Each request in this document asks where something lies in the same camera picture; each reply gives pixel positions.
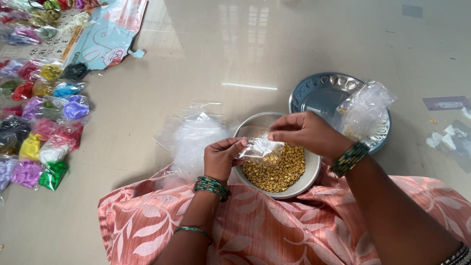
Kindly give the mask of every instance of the woman's right hand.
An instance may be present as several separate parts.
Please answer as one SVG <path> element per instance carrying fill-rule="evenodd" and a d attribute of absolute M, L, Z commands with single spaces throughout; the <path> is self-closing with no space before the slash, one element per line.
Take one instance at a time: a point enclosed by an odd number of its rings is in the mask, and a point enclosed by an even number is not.
<path fill-rule="evenodd" d="M 291 113 L 279 118 L 270 126 L 268 139 L 300 145 L 330 162 L 340 158 L 353 145 L 352 140 L 313 111 Z"/>

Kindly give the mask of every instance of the white bowl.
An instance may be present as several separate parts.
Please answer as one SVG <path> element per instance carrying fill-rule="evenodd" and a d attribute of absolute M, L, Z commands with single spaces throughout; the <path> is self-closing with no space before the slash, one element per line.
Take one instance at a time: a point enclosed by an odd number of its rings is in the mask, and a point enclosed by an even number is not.
<path fill-rule="evenodd" d="M 252 117 L 248 118 L 244 121 L 237 131 L 234 134 L 234 137 L 237 137 L 239 134 L 240 128 L 244 126 L 258 126 L 269 128 L 272 123 L 274 123 L 277 119 L 283 116 L 283 113 L 278 112 L 262 112 Z M 242 166 L 236 166 L 235 172 L 239 175 L 240 180 L 248 186 L 261 190 L 263 193 L 267 194 L 268 196 L 274 199 L 289 199 L 300 195 L 301 193 L 305 192 L 309 189 L 314 181 L 316 181 L 317 175 L 319 174 L 319 170 L 321 168 L 321 157 L 307 151 L 304 149 L 304 157 L 306 161 L 306 171 L 304 172 L 301 177 L 299 177 L 298 181 L 296 181 L 291 187 L 287 190 L 282 192 L 268 192 L 265 190 L 260 189 L 259 187 L 255 186 L 252 182 L 249 181 L 247 176 L 242 172 Z"/>

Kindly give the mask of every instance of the bangle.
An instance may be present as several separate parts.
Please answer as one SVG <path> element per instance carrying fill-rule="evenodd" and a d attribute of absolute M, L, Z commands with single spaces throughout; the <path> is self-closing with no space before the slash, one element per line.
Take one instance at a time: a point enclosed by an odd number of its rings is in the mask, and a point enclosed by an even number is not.
<path fill-rule="evenodd" d="M 221 196 L 221 202 L 227 201 L 228 197 L 231 195 L 229 187 L 218 180 L 206 176 L 198 177 L 198 181 L 195 183 L 193 191 L 197 192 L 199 190 L 208 190 Z"/>
<path fill-rule="evenodd" d="M 201 229 L 198 229 L 196 227 L 191 227 L 191 226 L 181 226 L 181 227 L 175 229 L 175 231 L 173 231 L 173 234 L 175 234 L 176 232 L 181 231 L 181 230 L 189 230 L 189 231 L 199 232 L 199 233 L 205 235 L 209 239 L 208 246 L 210 246 L 212 244 L 212 238 L 205 231 L 203 231 Z"/>
<path fill-rule="evenodd" d="M 330 167 L 330 171 L 334 172 L 339 178 L 343 177 L 350 169 L 354 168 L 369 151 L 370 148 L 366 144 L 355 142 L 353 146 Z"/>

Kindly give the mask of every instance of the hand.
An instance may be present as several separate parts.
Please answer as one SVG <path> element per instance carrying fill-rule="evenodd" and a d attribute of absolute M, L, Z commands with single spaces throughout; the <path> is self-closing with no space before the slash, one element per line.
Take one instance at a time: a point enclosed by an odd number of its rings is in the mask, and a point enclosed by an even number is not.
<path fill-rule="evenodd" d="M 269 140 L 300 145 L 329 162 L 340 158 L 353 145 L 352 140 L 313 111 L 285 115 L 270 126 L 270 131 Z"/>
<path fill-rule="evenodd" d="M 204 175 L 227 183 L 233 166 L 244 162 L 234 159 L 248 144 L 243 137 L 227 138 L 208 145 L 204 149 Z"/>

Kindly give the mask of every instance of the peach fabric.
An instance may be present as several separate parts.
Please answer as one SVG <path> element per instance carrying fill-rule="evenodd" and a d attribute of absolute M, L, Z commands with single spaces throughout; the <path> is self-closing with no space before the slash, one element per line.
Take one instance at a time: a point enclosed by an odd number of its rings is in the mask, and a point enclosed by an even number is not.
<path fill-rule="evenodd" d="M 319 186 L 287 201 L 231 184 L 233 195 L 221 203 L 214 222 L 208 264 L 381 264 L 346 180 L 336 179 L 326 165 L 320 177 Z M 153 264 L 178 227 L 194 195 L 192 185 L 159 190 L 163 179 L 160 173 L 100 200 L 101 234 L 111 264 Z M 391 179 L 471 245 L 471 204 L 460 194 L 436 179 Z"/>

